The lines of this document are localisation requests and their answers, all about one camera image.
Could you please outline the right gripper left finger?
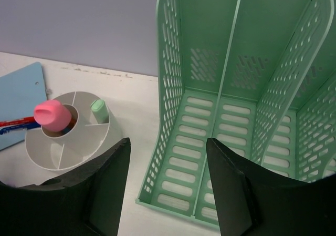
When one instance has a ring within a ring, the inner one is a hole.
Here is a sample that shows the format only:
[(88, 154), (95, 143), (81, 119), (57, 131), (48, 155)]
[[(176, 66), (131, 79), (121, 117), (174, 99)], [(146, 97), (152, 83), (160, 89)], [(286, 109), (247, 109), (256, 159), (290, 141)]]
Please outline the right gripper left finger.
[(123, 138), (40, 185), (1, 183), (1, 235), (117, 235), (130, 155)]

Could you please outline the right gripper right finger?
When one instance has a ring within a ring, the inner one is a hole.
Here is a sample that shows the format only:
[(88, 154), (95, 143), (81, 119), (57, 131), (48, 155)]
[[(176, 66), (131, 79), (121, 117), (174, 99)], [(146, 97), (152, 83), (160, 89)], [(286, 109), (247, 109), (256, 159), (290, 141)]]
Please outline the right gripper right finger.
[(215, 138), (206, 153), (221, 235), (335, 235), (335, 175), (284, 177)]

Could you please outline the pink glue bottle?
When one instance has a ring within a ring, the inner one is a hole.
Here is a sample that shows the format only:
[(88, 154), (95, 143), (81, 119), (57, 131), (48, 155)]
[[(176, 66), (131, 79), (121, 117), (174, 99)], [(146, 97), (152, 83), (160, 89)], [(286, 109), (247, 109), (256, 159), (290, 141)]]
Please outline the pink glue bottle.
[(72, 114), (57, 100), (48, 100), (35, 106), (34, 120), (51, 132), (67, 133), (73, 127)]

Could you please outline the green highlighter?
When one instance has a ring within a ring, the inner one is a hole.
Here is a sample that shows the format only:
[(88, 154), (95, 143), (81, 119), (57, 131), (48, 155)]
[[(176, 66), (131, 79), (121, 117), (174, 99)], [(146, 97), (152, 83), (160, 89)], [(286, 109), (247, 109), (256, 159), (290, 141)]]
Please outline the green highlighter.
[(91, 112), (93, 113), (97, 123), (105, 124), (109, 121), (109, 112), (106, 103), (102, 99), (97, 99), (91, 104)]

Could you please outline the blue pen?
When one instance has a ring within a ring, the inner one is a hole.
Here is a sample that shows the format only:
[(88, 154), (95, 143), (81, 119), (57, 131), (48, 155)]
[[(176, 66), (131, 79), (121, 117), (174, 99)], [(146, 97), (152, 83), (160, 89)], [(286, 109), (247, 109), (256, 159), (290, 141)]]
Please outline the blue pen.
[(26, 124), (20, 124), (20, 125), (14, 125), (14, 126), (8, 126), (4, 127), (0, 130), (0, 135), (4, 135), (13, 131), (22, 131), (22, 130), (31, 130), (35, 128), (39, 128), (40, 124), (36, 122), (26, 123)]

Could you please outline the red pen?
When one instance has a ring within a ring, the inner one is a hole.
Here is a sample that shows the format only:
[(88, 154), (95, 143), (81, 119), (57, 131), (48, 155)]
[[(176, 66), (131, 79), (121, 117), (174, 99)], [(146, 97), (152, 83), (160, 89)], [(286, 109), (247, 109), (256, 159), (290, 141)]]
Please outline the red pen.
[(35, 121), (34, 117), (31, 116), (31, 117), (25, 117), (21, 119), (10, 120), (10, 121), (1, 121), (0, 126), (6, 127), (6, 126), (13, 126), (13, 125), (21, 125), (21, 124), (31, 123), (34, 121)]

